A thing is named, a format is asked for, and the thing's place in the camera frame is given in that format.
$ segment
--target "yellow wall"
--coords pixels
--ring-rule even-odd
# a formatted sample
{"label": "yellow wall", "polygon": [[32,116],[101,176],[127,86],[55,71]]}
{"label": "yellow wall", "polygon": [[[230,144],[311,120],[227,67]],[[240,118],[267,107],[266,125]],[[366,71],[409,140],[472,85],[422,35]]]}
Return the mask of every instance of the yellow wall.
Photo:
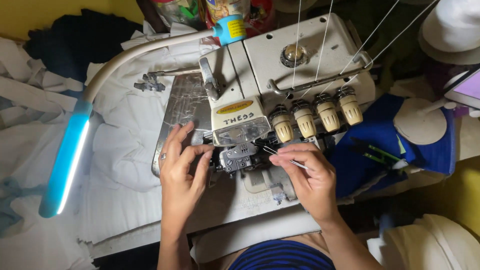
{"label": "yellow wall", "polygon": [[448,217],[480,240],[480,157],[458,162],[444,183],[410,190],[399,198],[411,209]]}
{"label": "yellow wall", "polygon": [[135,0],[2,0],[0,36],[26,40],[28,30],[50,26],[65,14],[80,15],[82,8],[143,21]]}

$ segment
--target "left hand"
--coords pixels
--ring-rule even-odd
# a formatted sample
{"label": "left hand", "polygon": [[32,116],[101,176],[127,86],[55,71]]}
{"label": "left hand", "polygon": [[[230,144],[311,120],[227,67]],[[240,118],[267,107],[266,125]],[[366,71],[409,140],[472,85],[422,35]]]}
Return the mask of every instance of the left hand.
{"label": "left hand", "polygon": [[[192,130],[193,122],[183,127],[175,125],[160,152],[166,154],[165,159],[158,159],[162,184],[162,228],[166,225],[181,231],[205,190],[208,166],[215,147],[188,146],[182,152],[181,143]],[[190,164],[201,154],[195,175],[188,174]]]}

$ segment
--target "right hand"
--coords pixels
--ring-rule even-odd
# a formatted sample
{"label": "right hand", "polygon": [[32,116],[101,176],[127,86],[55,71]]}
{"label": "right hand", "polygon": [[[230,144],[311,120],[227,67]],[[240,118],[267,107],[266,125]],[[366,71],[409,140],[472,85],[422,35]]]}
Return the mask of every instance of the right hand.
{"label": "right hand", "polygon": [[[303,163],[308,169],[290,162]],[[320,224],[339,217],[335,197],[335,168],[320,149],[312,143],[292,144],[270,156],[276,166],[282,166],[292,181],[300,203]]]}

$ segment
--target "blue lamp head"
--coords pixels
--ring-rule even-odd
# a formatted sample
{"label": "blue lamp head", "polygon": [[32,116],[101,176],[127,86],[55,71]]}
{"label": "blue lamp head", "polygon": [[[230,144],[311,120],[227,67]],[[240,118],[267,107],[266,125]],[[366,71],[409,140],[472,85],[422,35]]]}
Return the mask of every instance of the blue lamp head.
{"label": "blue lamp head", "polygon": [[60,214],[67,202],[80,154],[88,131],[92,103],[78,100],[53,165],[47,190],[42,197],[38,213],[44,218]]}
{"label": "blue lamp head", "polygon": [[247,38],[243,17],[240,14],[230,15],[218,20],[212,29],[214,31],[212,36],[218,37],[222,46]]}

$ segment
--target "yellow label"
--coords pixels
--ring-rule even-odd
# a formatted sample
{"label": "yellow label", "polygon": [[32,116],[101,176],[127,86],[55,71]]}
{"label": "yellow label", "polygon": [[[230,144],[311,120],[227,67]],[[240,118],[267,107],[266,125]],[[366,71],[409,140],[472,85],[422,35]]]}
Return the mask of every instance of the yellow label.
{"label": "yellow label", "polygon": [[243,110],[244,108],[246,108],[246,107],[248,107],[252,104],[253,104],[253,101],[246,100],[246,101],[237,102],[237,103],[228,105],[226,107],[223,107],[223,108],[217,110],[216,112],[217,112],[217,114],[227,114],[227,113]]}
{"label": "yellow label", "polygon": [[228,31],[230,32],[230,38],[236,38],[241,36],[246,36],[247,31],[245,31],[245,25],[243,25],[243,20],[233,20],[228,22]]}

